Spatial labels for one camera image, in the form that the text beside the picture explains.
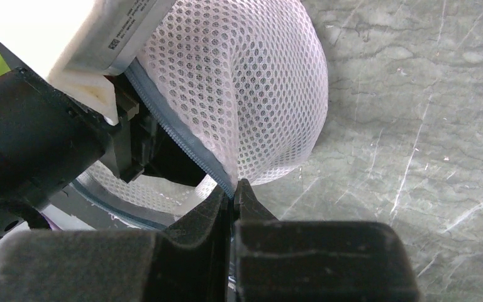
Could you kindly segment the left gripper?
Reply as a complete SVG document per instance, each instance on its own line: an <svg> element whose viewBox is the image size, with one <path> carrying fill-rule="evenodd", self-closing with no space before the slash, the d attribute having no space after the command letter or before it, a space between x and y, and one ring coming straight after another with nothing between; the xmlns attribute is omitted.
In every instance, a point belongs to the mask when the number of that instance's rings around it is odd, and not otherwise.
<svg viewBox="0 0 483 302"><path fill-rule="evenodd" d="M101 163L126 183L150 176L197 186L206 173L160 126L126 76L107 79L115 88L119 123L111 131L111 142Z"/></svg>

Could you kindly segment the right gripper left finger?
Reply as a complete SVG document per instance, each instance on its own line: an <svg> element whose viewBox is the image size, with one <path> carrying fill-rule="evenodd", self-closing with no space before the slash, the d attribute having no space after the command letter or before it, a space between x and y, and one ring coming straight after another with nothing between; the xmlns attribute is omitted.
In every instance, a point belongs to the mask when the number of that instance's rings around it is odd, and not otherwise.
<svg viewBox="0 0 483 302"><path fill-rule="evenodd" d="M232 207L216 188L164 231L54 231L0 199L29 227L0 248L0 301L225 301Z"/></svg>

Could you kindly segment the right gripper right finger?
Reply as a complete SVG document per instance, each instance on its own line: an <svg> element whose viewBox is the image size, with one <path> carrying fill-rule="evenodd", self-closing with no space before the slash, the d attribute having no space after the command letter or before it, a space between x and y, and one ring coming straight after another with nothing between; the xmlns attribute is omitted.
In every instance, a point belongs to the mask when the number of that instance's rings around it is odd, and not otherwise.
<svg viewBox="0 0 483 302"><path fill-rule="evenodd" d="M280 221L238 183L237 301L419 301L402 240L376 221Z"/></svg>

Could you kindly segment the white mesh laundry bag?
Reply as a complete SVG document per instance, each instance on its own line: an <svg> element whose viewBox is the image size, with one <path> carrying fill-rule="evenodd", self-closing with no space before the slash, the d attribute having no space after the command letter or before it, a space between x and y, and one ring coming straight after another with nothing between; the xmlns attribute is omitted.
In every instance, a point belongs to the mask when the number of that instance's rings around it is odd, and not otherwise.
<svg viewBox="0 0 483 302"><path fill-rule="evenodd" d="M125 74L155 124L153 159L131 182L96 162L72 186L141 228L298 168L328 110L325 54L300 1L177 1Z"/></svg>

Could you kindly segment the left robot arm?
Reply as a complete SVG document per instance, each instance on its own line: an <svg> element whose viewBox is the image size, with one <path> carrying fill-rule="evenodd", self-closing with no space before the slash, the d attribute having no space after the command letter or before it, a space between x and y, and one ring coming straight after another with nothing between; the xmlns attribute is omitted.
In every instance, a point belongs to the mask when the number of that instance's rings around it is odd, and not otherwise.
<svg viewBox="0 0 483 302"><path fill-rule="evenodd" d="M111 76L119 123L56 90L0 44L0 240L22 222L47 229L50 198L101 161L125 182L197 186L204 171L169 137L126 74Z"/></svg>

